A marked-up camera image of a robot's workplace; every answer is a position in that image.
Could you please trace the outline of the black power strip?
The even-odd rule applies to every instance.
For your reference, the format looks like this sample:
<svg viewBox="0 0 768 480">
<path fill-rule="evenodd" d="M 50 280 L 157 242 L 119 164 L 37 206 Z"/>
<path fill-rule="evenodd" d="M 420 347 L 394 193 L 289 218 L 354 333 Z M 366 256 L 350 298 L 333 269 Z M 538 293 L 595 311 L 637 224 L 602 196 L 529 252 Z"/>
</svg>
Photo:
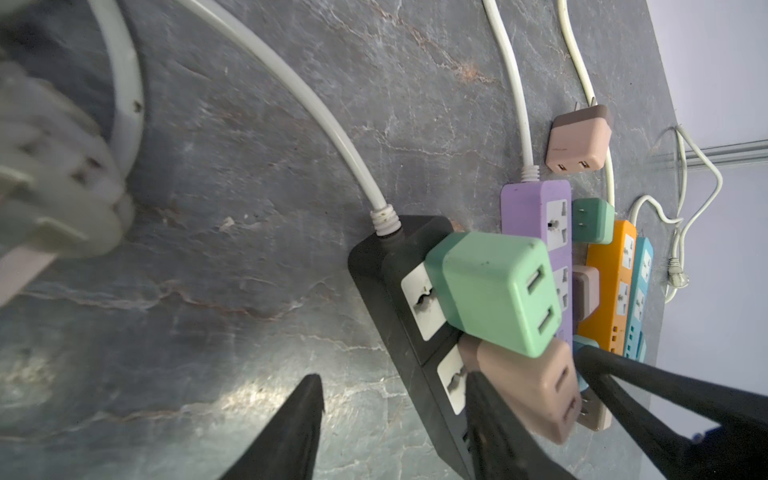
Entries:
<svg viewBox="0 0 768 480">
<path fill-rule="evenodd" d="M 397 233 L 356 245 L 348 269 L 437 454 L 471 479 L 460 332 L 425 268 L 429 251 L 453 231 L 441 216 L 405 216 Z"/>
</svg>

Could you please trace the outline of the teal power strip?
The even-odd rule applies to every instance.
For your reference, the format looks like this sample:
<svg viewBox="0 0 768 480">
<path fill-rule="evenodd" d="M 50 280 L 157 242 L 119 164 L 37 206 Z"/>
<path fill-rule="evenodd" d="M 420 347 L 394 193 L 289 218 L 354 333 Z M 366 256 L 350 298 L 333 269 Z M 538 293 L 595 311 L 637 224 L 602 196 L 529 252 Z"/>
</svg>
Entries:
<svg viewBox="0 0 768 480">
<path fill-rule="evenodd" d="M 627 317 L 625 345 L 623 355 L 636 360 L 642 329 L 645 300 L 651 279 L 654 250 L 648 238 L 638 237 L 634 258 L 630 304 Z"/>
</svg>

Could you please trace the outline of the orange power strip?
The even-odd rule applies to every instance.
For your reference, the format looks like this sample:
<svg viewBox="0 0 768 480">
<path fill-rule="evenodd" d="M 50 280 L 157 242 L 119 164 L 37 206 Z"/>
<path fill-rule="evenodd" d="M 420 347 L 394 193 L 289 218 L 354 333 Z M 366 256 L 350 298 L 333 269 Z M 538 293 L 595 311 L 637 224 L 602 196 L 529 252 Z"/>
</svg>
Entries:
<svg viewBox="0 0 768 480">
<path fill-rule="evenodd" d="M 596 268 L 600 276 L 600 303 L 580 322 L 577 333 L 619 356 L 624 353 L 636 239 L 632 223 L 616 220 L 611 243 L 592 244 L 587 250 L 586 265 Z"/>
</svg>

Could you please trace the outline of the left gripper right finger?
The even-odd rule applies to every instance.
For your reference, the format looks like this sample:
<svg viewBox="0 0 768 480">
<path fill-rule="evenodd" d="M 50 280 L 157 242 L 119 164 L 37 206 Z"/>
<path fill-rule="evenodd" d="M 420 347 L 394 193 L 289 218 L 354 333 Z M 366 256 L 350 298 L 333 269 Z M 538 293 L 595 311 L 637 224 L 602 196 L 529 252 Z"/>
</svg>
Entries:
<svg viewBox="0 0 768 480">
<path fill-rule="evenodd" d="M 477 479 L 571 479 L 480 372 L 466 380 L 467 433 Z"/>
</svg>

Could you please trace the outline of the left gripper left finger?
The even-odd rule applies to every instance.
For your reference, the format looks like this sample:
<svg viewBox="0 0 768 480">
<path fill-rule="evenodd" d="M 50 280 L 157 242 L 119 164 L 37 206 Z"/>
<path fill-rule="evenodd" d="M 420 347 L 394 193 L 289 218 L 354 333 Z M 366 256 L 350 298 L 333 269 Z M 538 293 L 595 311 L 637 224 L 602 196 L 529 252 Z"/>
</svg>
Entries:
<svg viewBox="0 0 768 480">
<path fill-rule="evenodd" d="M 308 374 L 222 477 L 311 479 L 324 410 L 321 377 Z"/>
</svg>

